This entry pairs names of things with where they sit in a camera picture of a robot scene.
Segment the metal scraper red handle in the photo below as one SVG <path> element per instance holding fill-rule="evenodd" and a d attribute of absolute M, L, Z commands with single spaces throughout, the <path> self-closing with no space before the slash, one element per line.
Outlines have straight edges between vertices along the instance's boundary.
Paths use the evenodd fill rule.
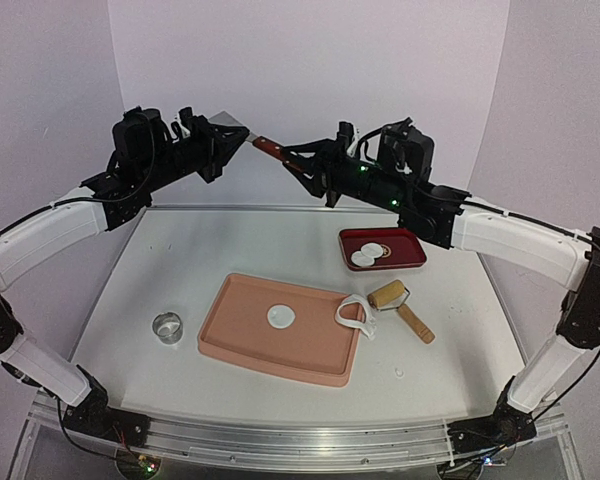
<path fill-rule="evenodd" d="M 229 114 L 227 111 L 221 111 L 210 118 L 212 124 L 222 125 L 226 127 L 243 127 L 243 124 Z M 283 152 L 283 146 L 277 142 L 262 136 L 252 131 L 249 131 L 246 141 L 250 143 L 254 148 L 261 151 L 262 153 L 275 158 L 284 165 L 291 165 L 291 161 L 287 159 Z"/>

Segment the wooden rolling pin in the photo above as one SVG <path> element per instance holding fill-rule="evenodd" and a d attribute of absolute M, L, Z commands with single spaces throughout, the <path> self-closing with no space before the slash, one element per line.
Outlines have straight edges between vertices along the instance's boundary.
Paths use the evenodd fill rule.
<path fill-rule="evenodd" d="M 406 286 L 400 280 L 394 280 L 369 293 L 367 301 L 376 311 L 395 311 L 412 332 L 429 345 L 435 340 L 435 334 L 409 307 L 409 296 Z"/>

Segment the round cut dough wrapper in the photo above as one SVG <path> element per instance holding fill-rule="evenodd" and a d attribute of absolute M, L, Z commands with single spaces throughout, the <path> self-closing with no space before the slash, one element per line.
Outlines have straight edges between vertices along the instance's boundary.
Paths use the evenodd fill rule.
<path fill-rule="evenodd" d="M 267 321 L 275 329 L 283 330 L 289 328 L 295 321 L 296 314 L 288 305 L 273 305 L 267 311 Z"/>

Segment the white dough piece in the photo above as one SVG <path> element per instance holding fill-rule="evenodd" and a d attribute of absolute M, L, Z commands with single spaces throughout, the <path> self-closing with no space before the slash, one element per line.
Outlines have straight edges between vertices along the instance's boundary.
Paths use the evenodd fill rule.
<path fill-rule="evenodd" d="M 362 320 L 345 318 L 342 315 L 342 310 L 345 307 L 352 305 L 357 305 L 362 308 Z M 373 315 L 373 309 L 370 303 L 367 301 L 367 299 L 360 295 L 352 294 L 344 298 L 336 309 L 334 319 L 339 325 L 343 327 L 353 330 L 359 330 L 370 341 L 373 341 L 375 339 L 377 324 Z"/>

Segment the pink plastic tray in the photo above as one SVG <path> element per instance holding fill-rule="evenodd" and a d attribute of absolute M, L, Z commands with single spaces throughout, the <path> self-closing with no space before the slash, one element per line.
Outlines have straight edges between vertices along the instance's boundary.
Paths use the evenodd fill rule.
<path fill-rule="evenodd" d="M 220 287 L 198 333 L 201 354 L 288 380 L 341 388 L 349 383 L 360 331 L 334 314 L 346 295 L 232 273 Z M 267 321 L 277 304 L 296 319 L 278 330 Z"/>

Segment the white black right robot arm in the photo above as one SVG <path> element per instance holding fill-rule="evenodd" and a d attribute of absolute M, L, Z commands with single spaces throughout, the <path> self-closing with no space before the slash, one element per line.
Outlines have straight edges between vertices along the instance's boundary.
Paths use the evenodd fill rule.
<path fill-rule="evenodd" d="M 410 120 L 293 146 L 258 140 L 314 197 L 350 197 L 395 213 L 401 227 L 445 249 L 494 257 L 539 273 L 566 293 L 554 332 L 513 376 L 487 416 L 450 424 L 458 454 L 499 452 L 536 436 L 543 398 L 585 353 L 600 354 L 600 228 L 558 227 L 430 181 L 433 140 Z"/>

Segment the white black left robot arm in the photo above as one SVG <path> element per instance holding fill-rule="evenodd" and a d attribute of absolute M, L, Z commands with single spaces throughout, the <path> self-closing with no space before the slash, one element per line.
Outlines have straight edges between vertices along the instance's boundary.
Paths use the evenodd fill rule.
<path fill-rule="evenodd" d="M 65 431 L 141 447 L 150 419 L 113 406 L 94 374 L 36 339 L 6 292 L 75 245 L 130 223 L 155 192 L 193 174 L 214 182 L 250 134 L 226 112 L 207 118 L 185 107 L 166 122 L 156 108 L 135 107 L 112 128 L 103 172 L 0 229 L 0 366 L 54 398 Z"/>

